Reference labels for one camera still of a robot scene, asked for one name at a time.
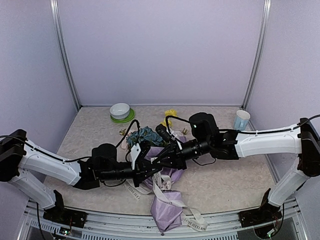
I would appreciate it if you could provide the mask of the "blue fake flower bunch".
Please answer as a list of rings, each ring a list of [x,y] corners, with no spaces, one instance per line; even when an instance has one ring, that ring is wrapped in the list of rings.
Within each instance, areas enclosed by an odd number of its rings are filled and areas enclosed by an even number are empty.
[[[126,143],[130,148],[142,142],[148,142],[152,147],[164,147],[166,145],[163,138],[148,126],[132,132],[126,138]]]

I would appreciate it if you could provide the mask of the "clear printed cellophane wrap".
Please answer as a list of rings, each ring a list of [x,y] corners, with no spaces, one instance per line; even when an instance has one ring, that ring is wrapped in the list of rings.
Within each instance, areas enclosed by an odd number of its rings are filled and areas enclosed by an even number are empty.
[[[183,202],[180,191],[172,189],[172,185],[181,178],[183,172],[183,170],[163,169],[145,180],[139,187],[135,187],[131,179],[124,182],[124,186],[137,200],[143,195],[153,194],[150,213],[161,233],[179,227],[183,223],[197,232],[207,230],[208,223],[201,213]]]

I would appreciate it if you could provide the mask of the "purple wrapping paper sheet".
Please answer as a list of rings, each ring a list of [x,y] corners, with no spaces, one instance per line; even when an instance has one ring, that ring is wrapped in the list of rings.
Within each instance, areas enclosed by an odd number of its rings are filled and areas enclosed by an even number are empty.
[[[161,233],[182,224],[181,214],[184,206],[182,195],[180,191],[172,190],[172,185],[182,177],[183,172],[181,169],[163,167],[162,171],[157,173],[161,178],[161,186],[158,186],[153,177],[142,183],[154,194],[150,213]]]

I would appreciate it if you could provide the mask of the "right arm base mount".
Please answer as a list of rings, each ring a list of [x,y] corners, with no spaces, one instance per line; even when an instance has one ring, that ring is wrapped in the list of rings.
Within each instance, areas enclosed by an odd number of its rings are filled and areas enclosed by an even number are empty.
[[[256,208],[240,211],[238,213],[238,216],[240,219],[241,227],[246,228],[275,221],[276,219],[281,219],[282,213],[279,210],[271,212],[269,210],[259,210],[258,208]]]

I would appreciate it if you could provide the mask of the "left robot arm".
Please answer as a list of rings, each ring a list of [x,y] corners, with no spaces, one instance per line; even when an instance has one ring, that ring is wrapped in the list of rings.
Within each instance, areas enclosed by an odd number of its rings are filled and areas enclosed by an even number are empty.
[[[38,203],[46,212],[63,223],[70,218],[63,197],[38,180],[32,172],[58,179],[80,190],[98,188],[101,182],[131,179],[139,186],[162,170],[143,158],[142,149],[131,162],[117,161],[117,148],[104,143],[95,147],[90,156],[68,159],[43,149],[27,138],[23,129],[0,137],[0,180],[16,187]]]

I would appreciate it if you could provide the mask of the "pink fake rose bunch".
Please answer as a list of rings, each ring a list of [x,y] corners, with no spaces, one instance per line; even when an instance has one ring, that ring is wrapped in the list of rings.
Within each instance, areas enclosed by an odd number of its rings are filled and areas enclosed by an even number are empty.
[[[128,137],[134,132],[134,130],[129,130],[128,133],[125,134],[125,129],[121,129],[119,134],[122,135],[122,136],[125,136],[124,140],[121,142],[120,144],[120,148],[124,151],[127,151],[129,149],[129,145],[127,143],[127,139]]]

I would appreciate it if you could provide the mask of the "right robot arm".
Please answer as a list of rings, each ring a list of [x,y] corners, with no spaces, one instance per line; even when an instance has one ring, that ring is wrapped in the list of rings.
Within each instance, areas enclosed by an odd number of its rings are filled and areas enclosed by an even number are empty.
[[[210,154],[218,160],[238,160],[248,156],[291,153],[297,154],[291,169],[263,196],[259,208],[251,215],[266,222],[280,209],[284,201],[309,178],[320,175],[320,136],[309,118],[288,127],[266,131],[221,130],[212,114],[199,112],[187,122],[193,140],[178,143],[170,129],[162,125],[157,133],[168,145],[154,158],[153,164],[168,168],[186,169],[186,161]]]

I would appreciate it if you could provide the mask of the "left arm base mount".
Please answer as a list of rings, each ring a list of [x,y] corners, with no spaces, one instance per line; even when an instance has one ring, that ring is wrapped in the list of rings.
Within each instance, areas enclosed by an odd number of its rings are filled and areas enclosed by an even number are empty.
[[[84,227],[87,216],[86,212],[68,208],[63,210],[48,209],[43,214],[43,218],[46,220],[76,228]]]

